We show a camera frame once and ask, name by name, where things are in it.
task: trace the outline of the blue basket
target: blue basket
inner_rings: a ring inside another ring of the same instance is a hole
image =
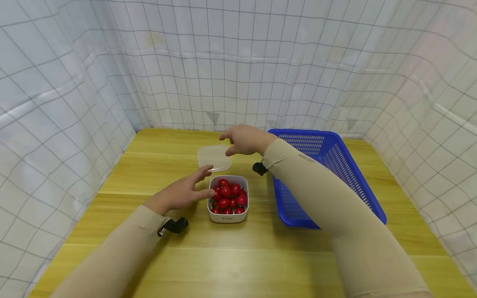
[[[339,135],[333,132],[303,129],[270,129],[269,133],[285,140],[300,152],[330,169],[386,224],[383,209]],[[285,184],[275,176],[273,185],[278,215],[285,225],[320,228],[306,215]]]

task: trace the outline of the transparent lid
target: transparent lid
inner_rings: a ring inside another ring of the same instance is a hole
[[[232,160],[230,157],[225,156],[227,148],[226,145],[214,145],[200,148],[197,152],[199,167],[213,164],[214,167],[211,170],[213,173],[230,169],[232,166]]]

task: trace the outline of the arm sleeve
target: arm sleeve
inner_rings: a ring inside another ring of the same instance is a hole
[[[51,297],[120,297],[159,241],[166,217],[139,206],[58,286]]]
[[[333,172],[282,139],[262,163],[329,234],[347,297],[432,296],[391,232]]]

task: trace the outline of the white curtain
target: white curtain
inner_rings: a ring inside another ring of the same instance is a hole
[[[369,141],[477,288],[475,0],[0,2],[0,297],[143,127]]]

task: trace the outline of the table surface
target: table surface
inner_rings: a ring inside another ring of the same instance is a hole
[[[150,195],[194,172],[200,147],[225,144],[219,133],[141,130],[68,237],[30,297],[48,297],[107,235]],[[387,227],[419,268],[436,297],[475,297],[451,258],[410,203],[375,150],[345,140],[387,215]],[[134,297],[343,297],[334,256],[320,230],[285,227],[271,175],[252,165],[258,154],[232,157],[222,175],[249,182],[252,208],[245,221],[217,224],[206,201],[171,216],[189,229],[168,234],[128,286]],[[198,187],[205,188],[206,182]]]

